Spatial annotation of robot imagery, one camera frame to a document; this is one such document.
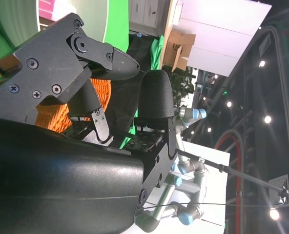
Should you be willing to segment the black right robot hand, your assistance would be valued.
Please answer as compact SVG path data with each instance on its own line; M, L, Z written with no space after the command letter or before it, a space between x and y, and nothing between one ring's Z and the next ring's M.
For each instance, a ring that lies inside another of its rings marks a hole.
M119 234L134 223L177 156L172 88L163 70L143 77L140 131L110 146L92 78L140 70L88 37L70 13L0 59L0 234Z

